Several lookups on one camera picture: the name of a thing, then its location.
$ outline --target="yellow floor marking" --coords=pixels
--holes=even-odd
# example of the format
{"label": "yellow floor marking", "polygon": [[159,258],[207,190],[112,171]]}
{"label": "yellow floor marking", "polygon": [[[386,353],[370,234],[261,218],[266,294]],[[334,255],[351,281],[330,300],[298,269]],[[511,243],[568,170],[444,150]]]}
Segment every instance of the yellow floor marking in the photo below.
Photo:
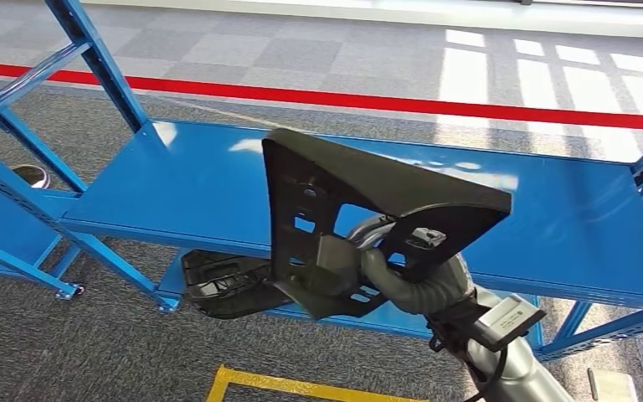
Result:
{"label": "yellow floor marking", "polygon": [[338,388],[330,385],[305,383],[304,381],[296,381],[294,379],[281,379],[279,377],[270,377],[269,375],[246,373],[244,371],[226,368],[223,365],[220,366],[215,375],[213,386],[208,393],[206,402],[223,402],[228,384],[247,385],[249,387],[315,396],[317,398],[340,400],[343,402],[427,402],[427,400],[421,401],[417,399],[400,398],[398,396],[374,394],[372,392]]}

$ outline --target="gray hose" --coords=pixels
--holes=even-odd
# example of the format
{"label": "gray hose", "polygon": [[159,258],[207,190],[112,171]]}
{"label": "gray hose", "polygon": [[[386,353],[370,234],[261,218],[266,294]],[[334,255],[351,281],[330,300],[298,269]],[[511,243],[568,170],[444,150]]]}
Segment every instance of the gray hose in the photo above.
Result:
{"label": "gray hose", "polygon": [[431,314],[465,298],[473,289],[465,260],[455,255],[418,283],[404,281],[391,271],[378,249],[362,251],[361,272],[393,304],[410,314]]}

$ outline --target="red floor line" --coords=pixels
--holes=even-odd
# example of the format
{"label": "red floor line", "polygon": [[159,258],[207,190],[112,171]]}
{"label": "red floor line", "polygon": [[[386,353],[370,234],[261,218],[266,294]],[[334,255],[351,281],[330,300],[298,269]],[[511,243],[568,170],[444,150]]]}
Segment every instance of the red floor line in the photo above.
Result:
{"label": "red floor line", "polygon": [[[29,67],[0,64],[0,75],[18,77]],[[95,75],[87,72],[61,70],[50,81],[73,84],[98,85]],[[576,124],[643,129],[643,115],[598,113],[592,111],[562,111],[520,106],[482,105],[473,103],[444,102],[393,98],[387,96],[338,94],[314,90],[285,90],[247,85],[214,84],[209,82],[168,80],[163,78],[126,77],[129,85],[138,90],[159,90],[182,94],[222,96],[230,98],[282,101],[309,105],[356,107],[383,111],[408,111],[436,115],[485,117],[515,121],[541,121],[547,123]]]}

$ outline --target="blue metal shelf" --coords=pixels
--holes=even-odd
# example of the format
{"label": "blue metal shelf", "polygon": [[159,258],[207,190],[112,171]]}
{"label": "blue metal shelf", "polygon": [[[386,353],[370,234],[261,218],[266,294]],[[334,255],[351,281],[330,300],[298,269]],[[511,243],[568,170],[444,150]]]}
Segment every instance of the blue metal shelf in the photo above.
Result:
{"label": "blue metal shelf", "polygon": [[[71,229],[266,257],[263,130],[145,126],[62,222]],[[630,166],[453,147],[329,139],[513,193],[513,212],[463,254],[490,289],[643,308],[643,202]],[[364,215],[340,217],[350,227]]]}
{"label": "blue metal shelf", "polygon": [[[61,213],[75,198],[49,197]],[[60,241],[60,235],[0,194],[0,249],[23,262],[39,266]],[[12,272],[0,265],[0,271]]]}
{"label": "blue metal shelf", "polygon": [[[15,203],[6,205],[0,200],[0,247],[5,249],[0,248],[0,263],[70,298],[77,285],[64,283],[59,276],[80,249],[151,297],[163,311],[171,312],[183,292],[177,263],[155,283],[94,235],[269,256],[270,211],[260,146],[265,131],[150,121],[80,2],[45,2],[72,43],[0,90],[0,127],[82,197],[54,201],[52,194],[30,188],[0,163],[0,194]],[[11,102],[78,55],[135,132],[90,188],[8,110]],[[582,301],[551,344],[543,345],[540,328],[531,332],[531,343],[543,345],[537,350],[541,360],[643,333],[641,311],[574,334],[589,309],[588,302],[643,309],[643,157],[635,163],[614,163],[327,138],[513,194],[511,216],[463,254],[475,281],[488,289]],[[15,205],[26,216],[17,213]],[[342,214],[341,226],[347,229],[367,215],[368,211]],[[36,219],[43,225],[34,224]],[[17,225],[23,236],[13,235]],[[51,273],[44,273],[29,262],[42,262],[58,235],[73,248]],[[300,316],[293,308],[276,313]],[[345,317],[330,321],[427,336],[416,317],[391,307],[360,321]]]}

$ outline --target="metal bowl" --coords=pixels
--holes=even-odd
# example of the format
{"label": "metal bowl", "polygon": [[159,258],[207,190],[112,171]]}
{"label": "metal bowl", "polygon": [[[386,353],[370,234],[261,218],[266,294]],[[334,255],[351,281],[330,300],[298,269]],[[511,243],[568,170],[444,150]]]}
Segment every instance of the metal bowl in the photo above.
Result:
{"label": "metal bowl", "polygon": [[45,169],[35,165],[16,165],[11,170],[30,184],[32,188],[50,187],[50,175]]}

